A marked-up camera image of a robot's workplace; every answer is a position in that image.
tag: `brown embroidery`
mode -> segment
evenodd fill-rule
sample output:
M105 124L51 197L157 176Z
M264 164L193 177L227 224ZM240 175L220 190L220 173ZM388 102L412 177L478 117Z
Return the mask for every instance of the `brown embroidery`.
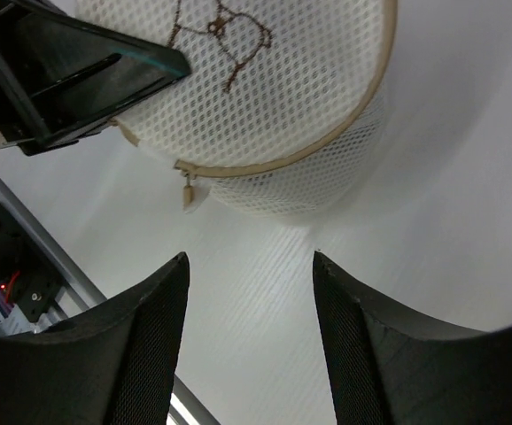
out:
M194 28L189 28L181 25L179 23L179 19L181 18L182 13L182 0L177 0L177 9L175 11L174 18L174 27L172 29L171 35L169 37L168 47L174 47L176 43L177 35L180 31L189 31L191 33L200 34L200 35L210 35L217 39L217 42L221 46L221 50L235 63L235 68L232 71L232 74L227 79L224 91L226 93L230 92L232 87L232 83L237 78L238 74L254 59L256 55L261 49L269 49L272 47L272 32L264 27L256 18L248 13L244 12L233 12L227 6L222 4L222 0L213 0L217 4L217 17L215 20L209 22L206 26L206 30L199 31ZM224 45L222 38L226 34L226 26L237 18L247 18L249 19L260 31L260 38L258 44L252 49L248 56L245 58L236 58L235 55Z

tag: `red wire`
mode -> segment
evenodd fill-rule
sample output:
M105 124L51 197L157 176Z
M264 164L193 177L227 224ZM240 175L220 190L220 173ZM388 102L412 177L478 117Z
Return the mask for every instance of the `red wire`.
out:
M8 282L8 290L6 291L6 298L4 301L8 303L8 300L10 299L10 294L12 293L12 287L14 286L14 282L16 282L16 279L18 279L19 276L19 270L16 271L12 277L10 278L10 281Z

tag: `white table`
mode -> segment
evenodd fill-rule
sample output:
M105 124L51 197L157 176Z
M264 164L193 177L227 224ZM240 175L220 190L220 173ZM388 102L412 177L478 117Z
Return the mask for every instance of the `white table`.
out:
M114 130L0 151L0 176L107 296L188 252L177 374L223 425L334 423L314 250L440 319L512 323L512 2L402 0L388 82L376 170L298 226L211 199L183 214L182 179Z

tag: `black plastic object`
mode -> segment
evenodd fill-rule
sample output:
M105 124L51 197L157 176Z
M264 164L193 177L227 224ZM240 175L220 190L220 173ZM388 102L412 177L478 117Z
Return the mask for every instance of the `black plastic object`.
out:
M76 143L190 72L178 50L48 2L0 0L0 148L33 155Z
M37 322L42 313L49 310L65 283L45 253L2 204L0 282L7 285L5 290L10 292L6 299L18 305L31 322Z
M0 339L0 425L166 423L188 290L180 254L40 335Z
M438 321L320 253L314 292L337 423L512 424L512 328Z

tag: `white mesh bag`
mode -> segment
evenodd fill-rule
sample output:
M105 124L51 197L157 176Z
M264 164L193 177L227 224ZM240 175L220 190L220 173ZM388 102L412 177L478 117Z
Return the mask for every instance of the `white mesh bag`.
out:
M209 179L223 203L310 213L368 162L384 124L397 0L77 2L77 18L188 58L191 76L116 120L188 181Z

